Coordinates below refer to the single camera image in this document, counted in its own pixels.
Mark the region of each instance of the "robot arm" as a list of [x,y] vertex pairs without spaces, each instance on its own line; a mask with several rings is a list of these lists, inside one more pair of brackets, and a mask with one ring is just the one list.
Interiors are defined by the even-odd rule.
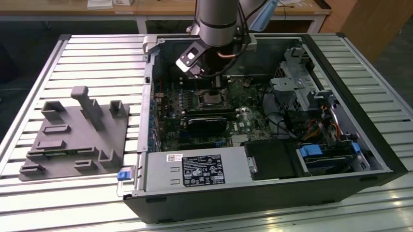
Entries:
[[234,50],[238,43],[248,46],[244,32],[249,29],[262,31],[273,16],[278,0],[197,0],[197,17],[192,34],[200,35],[197,40],[177,60],[181,70],[196,78],[214,77],[205,74],[200,58],[213,50],[222,59],[237,59],[242,54],[224,55],[221,50]]

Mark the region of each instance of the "floor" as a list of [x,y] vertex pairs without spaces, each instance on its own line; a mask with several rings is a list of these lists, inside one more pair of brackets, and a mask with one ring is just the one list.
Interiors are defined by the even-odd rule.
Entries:
[[[182,33],[190,25],[182,22],[149,22],[150,33]],[[14,81],[0,84],[0,140],[3,139],[49,55],[62,34],[135,34],[133,21],[53,22],[46,30],[41,22],[0,22],[0,43],[21,71]],[[413,106],[413,18],[383,53],[376,68]]]

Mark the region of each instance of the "cable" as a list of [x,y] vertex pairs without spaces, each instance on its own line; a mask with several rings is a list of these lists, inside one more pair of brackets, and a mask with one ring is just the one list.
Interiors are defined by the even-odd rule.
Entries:
[[222,54],[221,52],[217,52],[218,56],[222,58],[222,59],[234,59],[237,57],[236,54],[232,54],[232,55],[225,55]]
[[15,91],[15,90],[31,90],[31,88],[6,88],[6,89],[0,89],[0,91]]
[[240,98],[242,95],[244,95],[244,93],[240,94],[240,95],[237,95],[228,103],[230,104],[230,103],[232,103],[237,98]]
[[290,138],[292,138],[293,140],[297,140],[297,141],[301,141],[301,142],[303,142],[303,139],[300,139],[300,138],[289,131],[288,128],[285,128],[284,126],[281,126],[280,123],[274,122],[274,121],[269,118],[269,116],[268,116],[266,118],[268,118],[269,121],[274,124],[274,126],[278,127],[278,130],[280,130],[280,128],[281,128],[285,132],[288,132],[288,135],[290,136]]
[[269,93],[266,90],[269,89],[269,87],[270,87],[270,83],[268,83],[268,84],[264,84],[264,93],[262,93],[262,95],[261,95],[261,99],[260,99],[260,105],[262,105],[262,107],[264,107],[264,97],[265,97],[265,94],[266,93]]
[[339,139],[339,134],[337,134],[339,129],[337,129],[337,126],[336,126],[335,124],[331,124],[331,126],[335,127],[335,131],[331,131],[331,130],[329,130],[329,132],[331,132],[331,133],[335,133],[335,134],[336,134],[336,137],[337,137],[337,139]]
[[182,23],[182,20],[180,20],[177,26],[176,26],[174,29],[172,30],[173,33],[174,33],[174,31],[180,28],[181,23]]
[[253,16],[253,14],[256,14],[256,12],[264,7],[264,5],[266,4],[268,1],[269,1],[269,0],[265,0],[265,1],[261,3],[261,5],[256,8],[256,10],[250,12],[250,14],[246,16],[245,21],[248,21],[248,20],[250,19],[250,17]]
[[340,128],[340,126],[339,126],[339,124],[337,124],[336,122],[331,121],[331,123],[332,123],[332,125],[335,125],[335,127],[336,127],[337,139],[339,139],[339,141],[341,141],[341,137],[340,137],[341,128]]
[[304,140],[308,140],[309,138],[312,138],[312,137],[320,135],[320,133],[321,133],[321,129],[319,128],[316,131],[313,131],[312,134],[309,134],[309,135],[304,138]]
[[280,1],[280,3],[282,4],[282,8],[284,8],[284,20],[286,20],[286,6],[285,4]]
[[311,121],[311,123],[309,123],[309,132],[308,132],[308,133],[311,133],[311,130],[312,130],[312,127],[313,127],[313,123],[315,123],[315,122],[317,122],[316,119],[313,119],[313,120]]
[[198,0],[196,0],[196,13],[194,13],[193,28],[194,28],[194,25],[198,24],[198,22],[197,22],[197,8],[198,8]]
[[[281,124],[281,123],[285,123],[285,120],[281,120],[280,122],[278,122],[278,125]],[[280,127],[277,127],[277,134],[280,134]],[[277,136],[278,137],[278,136]]]
[[269,116],[269,115],[285,116],[285,113],[282,113],[282,112],[272,112],[272,113],[268,114],[268,116]]
[[[246,34],[249,35],[249,31],[248,31],[248,25],[246,25],[246,19],[245,19],[245,11],[244,11],[244,8],[241,6],[241,3],[238,3],[238,11],[241,13],[241,19],[242,19],[242,25],[245,27],[245,30],[246,30]],[[224,74],[226,71],[230,70],[230,68],[234,66],[240,56],[242,55],[242,53],[246,51],[246,47],[248,47],[248,43],[245,44],[245,46],[242,47],[240,53],[236,55],[236,58],[232,60],[232,62],[226,65],[226,67],[220,71],[217,72],[216,74],[212,74],[212,75],[201,75],[202,78],[213,78],[216,76],[220,76],[221,74]]]

